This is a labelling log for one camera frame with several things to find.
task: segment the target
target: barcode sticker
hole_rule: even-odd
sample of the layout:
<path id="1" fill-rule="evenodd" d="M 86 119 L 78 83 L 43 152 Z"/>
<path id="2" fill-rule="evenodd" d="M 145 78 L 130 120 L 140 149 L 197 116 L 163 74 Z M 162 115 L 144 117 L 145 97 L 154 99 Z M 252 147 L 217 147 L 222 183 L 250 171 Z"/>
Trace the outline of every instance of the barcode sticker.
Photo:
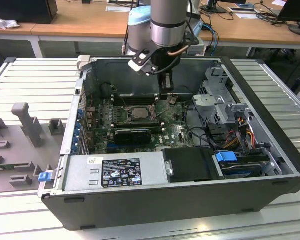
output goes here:
<path id="1" fill-rule="evenodd" d="M 103 157 L 102 156 L 88 157 L 87 165 L 102 164 L 102 161 L 103 161 Z"/>

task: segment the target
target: crumpled tissue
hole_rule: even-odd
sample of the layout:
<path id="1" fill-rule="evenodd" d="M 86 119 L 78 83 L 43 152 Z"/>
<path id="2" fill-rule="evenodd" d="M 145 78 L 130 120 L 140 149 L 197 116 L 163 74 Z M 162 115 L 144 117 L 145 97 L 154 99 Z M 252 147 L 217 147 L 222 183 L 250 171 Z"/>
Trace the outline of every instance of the crumpled tissue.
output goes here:
<path id="1" fill-rule="evenodd" d="M 12 29 L 12 28 L 18 28 L 20 25 L 17 24 L 14 20 L 3 20 L 0 19 L 0 29 Z"/>

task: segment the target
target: motherboard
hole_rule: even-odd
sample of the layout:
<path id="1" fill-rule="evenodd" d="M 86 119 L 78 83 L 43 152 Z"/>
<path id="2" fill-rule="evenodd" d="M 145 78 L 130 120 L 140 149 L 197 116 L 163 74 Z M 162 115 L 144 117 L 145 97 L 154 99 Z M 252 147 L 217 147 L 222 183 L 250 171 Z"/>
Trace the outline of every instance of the motherboard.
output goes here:
<path id="1" fill-rule="evenodd" d="M 113 99 L 104 99 L 95 107 L 89 129 L 94 154 L 193 147 L 184 122 L 186 108 L 185 102 L 173 97 L 150 105 L 115 105 Z"/>

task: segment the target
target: floor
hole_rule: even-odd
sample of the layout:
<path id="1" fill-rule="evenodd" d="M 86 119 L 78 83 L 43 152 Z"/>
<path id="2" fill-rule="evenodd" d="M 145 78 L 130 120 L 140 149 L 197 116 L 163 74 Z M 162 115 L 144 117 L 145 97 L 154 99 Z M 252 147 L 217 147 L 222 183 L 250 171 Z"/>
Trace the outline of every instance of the floor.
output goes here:
<path id="1" fill-rule="evenodd" d="M 41 42 L 41 47 L 47 58 L 76 58 L 78 55 L 75 54 L 74 44 L 72 42 L 52 42 L 45 41 Z M 91 43 L 81 42 L 79 43 L 81 54 L 87 54 L 98 57 L 111 57 L 118 56 L 121 53 L 120 43 Z M 227 56 L 233 59 L 246 59 L 247 48 L 244 47 L 218 47 L 214 56 Z M 295 66 L 300 61 L 300 50 L 296 51 L 295 60 L 296 62 L 291 64 L 289 60 L 284 57 L 283 53 L 279 53 L 278 56 L 272 63 L 269 63 L 274 50 L 263 49 L 261 52 L 257 52 L 254 58 L 264 60 L 270 68 L 278 75 L 278 77 L 286 82 L 290 73 L 293 71 Z M 0 55 L 3 58 L 16 57 L 16 58 L 34 58 L 32 48 L 27 41 L 15 41 L 15 40 L 0 40 Z M 4 61 L 0 56 L 0 65 Z M 288 86 L 291 87 L 295 79 L 300 77 L 300 65 L 294 74 L 291 76 Z"/>

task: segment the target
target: white paper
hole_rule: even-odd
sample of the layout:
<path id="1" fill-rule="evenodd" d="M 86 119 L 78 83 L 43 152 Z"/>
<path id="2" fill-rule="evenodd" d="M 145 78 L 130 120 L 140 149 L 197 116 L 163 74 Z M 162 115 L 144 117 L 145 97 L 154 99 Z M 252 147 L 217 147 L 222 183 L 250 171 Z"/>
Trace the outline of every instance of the white paper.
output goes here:
<path id="1" fill-rule="evenodd" d="M 87 161 L 87 165 L 91 165 L 91 164 L 102 164 L 103 161 L 103 157 L 102 156 L 92 156 L 92 157 L 88 157 L 88 161 Z"/>
<path id="2" fill-rule="evenodd" d="M 123 7 L 123 6 L 107 6 L 105 8 L 105 11 L 109 12 L 130 12 L 131 8 L 129 7 Z"/>
<path id="3" fill-rule="evenodd" d="M 275 0 L 272 4 L 283 7 L 285 5 L 285 2 L 282 0 Z"/>
<path id="4" fill-rule="evenodd" d="M 18 28 L 20 25 L 17 24 L 14 20 L 3 20 L 0 19 L 0 29 L 12 29 L 12 28 Z"/>
<path id="5" fill-rule="evenodd" d="M 244 14 L 244 13 L 236 13 L 236 15 L 239 17 L 239 18 L 242 18 L 242 19 L 259 19 L 255 14 Z"/>

